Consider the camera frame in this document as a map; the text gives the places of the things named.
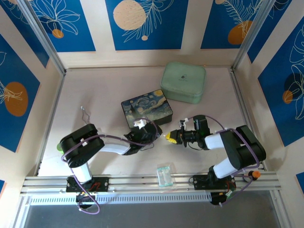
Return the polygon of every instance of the white tabletop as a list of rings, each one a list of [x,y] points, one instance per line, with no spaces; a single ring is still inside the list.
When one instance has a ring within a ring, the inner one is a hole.
[[[129,128],[121,102],[160,89],[164,67],[101,68],[68,71],[51,127],[39,176],[71,175],[60,160],[56,146],[66,135],[84,126],[80,106],[91,113],[91,123],[107,134],[122,136]],[[225,127],[244,125],[234,88],[227,68],[206,68],[205,92],[199,104],[168,100],[173,110],[171,123],[162,125],[163,134],[178,129],[178,121],[197,114],[210,115]],[[212,132],[220,130],[208,120]],[[188,123],[188,130],[193,129]],[[223,149],[196,151],[174,145],[165,137],[155,147],[131,156],[99,152],[90,161],[93,175],[155,174],[157,166],[169,163],[175,173],[207,171],[226,157]]]

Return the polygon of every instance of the black mounting plate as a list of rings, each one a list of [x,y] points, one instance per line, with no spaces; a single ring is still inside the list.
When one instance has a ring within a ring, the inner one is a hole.
[[[194,175],[193,185],[195,190],[227,190],[235,187],[235,180],[231,176],[210,182],[208,175]]]
[[[66,192],[83,192],[74,177],[68,177],[66,181]],[[93,177],[89,182],[84,183],[82,186],[88,192],[107,192],[109,188],[109,178]]]

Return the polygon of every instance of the white line drawing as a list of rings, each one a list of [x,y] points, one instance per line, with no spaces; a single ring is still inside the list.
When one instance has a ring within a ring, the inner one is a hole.
[[[268,14],[271,17],[271,19],[274,18],[275,11],[276,10],[278,10],[278,11],[284,10],[287,7],[289,1],[290,0],[277,0],[277,1],[275,1],[274,6],[272,7],[272,9],[270,10],[270,12]]]
[[[304,25],[298,32],[289,58],[294,81],[283,94],[286,104],[295,101],[296,120],[304,118]]]
[[[16,0],[1,0],[3,4],[10,10],[12,15],[18,19],[20,19],[23,23],[29,24],[23,13],[21,12],[19,6],[17,5]]]
[[[123,0],[114,9],[114,20],[126,39],[132,38],[146,41],[158,24],[162,24],[161,12],[168,9],[174,0]]]
[[[244,38],[251,26],[251,20],[260,9],[264,0],[251,0],[248,7],[245,7],[243,0],[215,0],[216,4],[222,4],[226,7],[226,11],[233,18],[235,24],[242,28],[242,38]],[[274,3],[270,13],[272,19],[276,10],[284,10],[290,0],[277,0]]]
[[[5,56],[6,56],[5,52],[0,52],[0,66],[4,62]],[[10,98],[14,98],[14,99],[22,101],[22,98],[20,97],[21,94],[22,94],[22,91],[20,93],[14,93],[14,92],[10,91],[0,81],[0,104],[2,104],[5,101],[5,99],[7,99],[7,101],[9,101]]]
[[[63,31],[78,35],[78,29],[73,22],[80,19],[80,14],[67,10],[65,0],[33,0],[30,4],[47,33],[56,38],[62,38]]]

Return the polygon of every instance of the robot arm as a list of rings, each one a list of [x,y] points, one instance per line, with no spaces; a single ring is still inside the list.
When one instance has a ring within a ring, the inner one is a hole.
[[[115,152],[120,155],[132,155],[141,148],[150,145],[161,135],[162,130],[153,122],[142,122],[123,138],[111,135],[98,135],[97,129],[91,123],[67,135],[60,141],[65,153],[62,160],[67,162],[80,183],[88,183],[92,180],[87,162],[97,152]],[[104,143],[101,139],[116,139],[115,142]]]
[[[204,150],[224,148],[228,157],[209,171],[214,178],[222,179],[266,159],[265,149],[246,125],[211,134],[204,115],[194,116],[193,122],[195,131],[186,131],[185,121],[181,120],[181,128],[170,132],[166,139],[185,147],[187,143],[197,142]]]

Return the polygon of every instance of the yellow component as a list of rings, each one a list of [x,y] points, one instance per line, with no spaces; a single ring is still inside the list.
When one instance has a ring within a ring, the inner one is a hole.
[[[261,173],[260,173],[259,171],[253,171],[253,172],[252,172],[252,176],[253,176],[254,178],[259,178],[259,177],[261,176]]]
[[[168,140],[168,141],[171,142],[171,143],[177,144],[177,141],[176,141],[175,139],[170,138],[170,136],[171,136],[171,132],[169,132],[169,133],[166,135],[166,140]]]

